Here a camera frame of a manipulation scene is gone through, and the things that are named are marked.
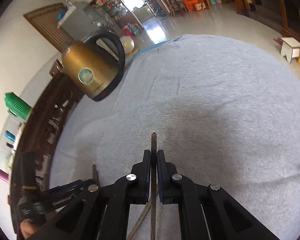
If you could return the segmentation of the person's left hand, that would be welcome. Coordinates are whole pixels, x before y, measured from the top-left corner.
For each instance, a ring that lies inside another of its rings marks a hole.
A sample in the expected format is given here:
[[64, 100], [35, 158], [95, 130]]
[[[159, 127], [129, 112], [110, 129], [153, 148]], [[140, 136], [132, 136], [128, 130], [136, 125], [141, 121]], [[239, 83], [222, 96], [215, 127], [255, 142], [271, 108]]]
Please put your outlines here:
[[28, 219], [23, 220], [20, 224], [21, 235], [24, 239], [31, 237], [39, 228], [40, 226], [31, 223]]

